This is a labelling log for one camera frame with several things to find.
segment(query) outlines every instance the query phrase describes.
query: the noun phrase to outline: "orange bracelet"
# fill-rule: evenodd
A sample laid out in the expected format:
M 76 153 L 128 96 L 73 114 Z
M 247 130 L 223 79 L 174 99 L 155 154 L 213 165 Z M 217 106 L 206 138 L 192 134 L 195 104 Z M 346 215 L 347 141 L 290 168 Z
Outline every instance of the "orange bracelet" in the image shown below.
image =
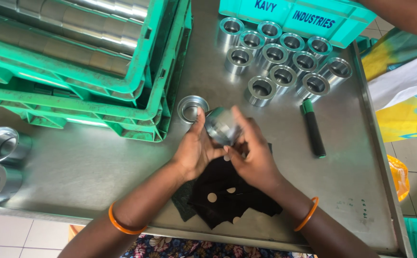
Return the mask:
M 118 222 L 116 222 L 116 220 L 113 217 L 113 205 L 114 205 L 115 202 L 113 202 L 110 205 L 110 208 L 108 209 L 108 216 L 110 217 L 110 221 L 114 225 L 115 228 L 117 228 L 119 231 L 121 231 L 123 233 L 130 234 L 130 235 L 138 235 L 138 234 L 142 233 L 143 231 L 145 231 L 145 229 L 148 226 L 145 226 L 144 228 L 142 228 L 139 231 L 130 231 L 130 230 L 127 230 L 127 229 L 123 228 L 121 225 L 119 225 Z
M 315 210 L 317 209 L 317 206 L 319 204 L 319 198 L 317 196 L 315 196 L 314 198 L 312 198 L 312 202 L 315 201 L 314 206 L 312 207 L 312 209 L 310 210 L 309 214 L 307 214 L 306 218 L 303 220 L 303 222 L 297 226 L 297 228 L 294 229 L 294 231 L 300 231 L 305 224 L 310 220 L 310 217 L 312 217 L 312 214 L 314 214 Z

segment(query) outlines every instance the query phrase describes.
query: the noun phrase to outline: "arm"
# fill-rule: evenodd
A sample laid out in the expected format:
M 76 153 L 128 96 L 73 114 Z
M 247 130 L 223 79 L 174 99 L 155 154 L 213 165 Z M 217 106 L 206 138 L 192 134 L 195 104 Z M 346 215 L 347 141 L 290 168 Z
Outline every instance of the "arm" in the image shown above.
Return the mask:
M 233 107 L 232 112 L 243 132 L 234 147 L 225 146 L 232 164 L 248 184 L 279 203 L 298 226 L 314 203 L 280 174 L 255 121 L 246 119 L 237 107 Z M 246 158 L 237 150 L 244 152 Z M 378 258 L 365 243 L 320 208 L 300 232 L 320 258 Z
M 205 115 L 198 108 L 198 119 L 183 137 L 174 157 L 114 204 L 114 218 L 122 227 L 139 231 L 148 225 L 183 183 L 198 177 L 212 159 L 226 154 L 223 149 L 213 148 L 204 123 Z M 67 244 L 59 258 L 117 258 L 138 236 L 116 229 L 108 212 L 104 212 Z
M 417 0 L 358 0 L 395 27 L 417 35 Z

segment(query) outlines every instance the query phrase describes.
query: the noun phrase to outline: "floral clothing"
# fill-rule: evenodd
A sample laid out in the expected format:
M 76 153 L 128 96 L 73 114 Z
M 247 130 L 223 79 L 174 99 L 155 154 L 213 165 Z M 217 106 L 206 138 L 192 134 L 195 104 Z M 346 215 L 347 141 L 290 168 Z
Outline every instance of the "floral clothing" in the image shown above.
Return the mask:
M 121 258 L 317 258 L 317 256 L 142 234 Z

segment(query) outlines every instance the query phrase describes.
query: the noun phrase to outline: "yellow plastic bag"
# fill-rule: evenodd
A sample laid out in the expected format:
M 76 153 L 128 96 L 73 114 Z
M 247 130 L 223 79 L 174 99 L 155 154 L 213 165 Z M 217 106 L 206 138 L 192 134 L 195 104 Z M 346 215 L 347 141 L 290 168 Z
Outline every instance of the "yellow plastic bag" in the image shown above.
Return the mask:
M 409 193 L 409 179 L 407 178 L 407 167 L 397 158 L 387 155 L 390 171 L 395 182 L 396 195 L 401 202 Z

